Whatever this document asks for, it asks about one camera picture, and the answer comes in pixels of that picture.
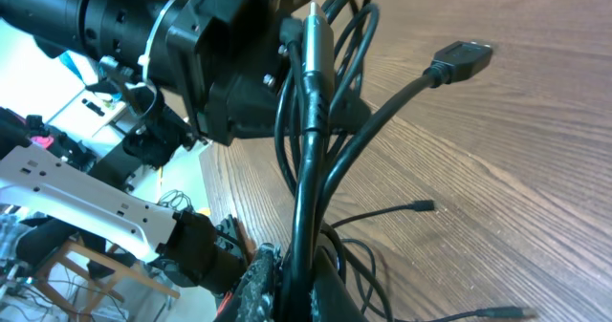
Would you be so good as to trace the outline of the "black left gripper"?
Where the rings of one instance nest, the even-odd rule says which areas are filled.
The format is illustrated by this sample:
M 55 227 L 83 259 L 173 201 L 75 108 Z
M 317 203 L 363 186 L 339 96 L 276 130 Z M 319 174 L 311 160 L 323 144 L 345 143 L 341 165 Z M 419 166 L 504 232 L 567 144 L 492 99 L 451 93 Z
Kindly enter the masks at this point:
M 280 26 L 311 0 L 187 0 L 165 43 L 174 84 L 195 133 L 229 145 L 273 135 L 288 61 Z M 330 117 L 333 134 L 357 133 L 371 109 L 348 90 Z

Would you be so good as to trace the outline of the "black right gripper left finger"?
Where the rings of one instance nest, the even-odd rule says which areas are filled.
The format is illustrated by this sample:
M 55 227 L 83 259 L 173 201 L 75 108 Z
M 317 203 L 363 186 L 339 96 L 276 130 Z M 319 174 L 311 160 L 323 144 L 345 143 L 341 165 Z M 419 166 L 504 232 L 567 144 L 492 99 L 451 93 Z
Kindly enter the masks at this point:
M 237 321 L 273 321 L 279 263 L 279 247 L 264 243 L 258 248 L 239 287 Z

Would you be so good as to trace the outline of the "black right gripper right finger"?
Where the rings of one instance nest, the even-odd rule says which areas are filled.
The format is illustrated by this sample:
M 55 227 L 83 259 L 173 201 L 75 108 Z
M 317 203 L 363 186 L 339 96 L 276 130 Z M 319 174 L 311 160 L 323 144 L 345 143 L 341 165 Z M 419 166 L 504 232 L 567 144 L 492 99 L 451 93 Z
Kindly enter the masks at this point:
M 350 297 L 325 250 L 319 248 L 314 264 L 311 290 L 313 322 L 365 322 L 366 319 Z

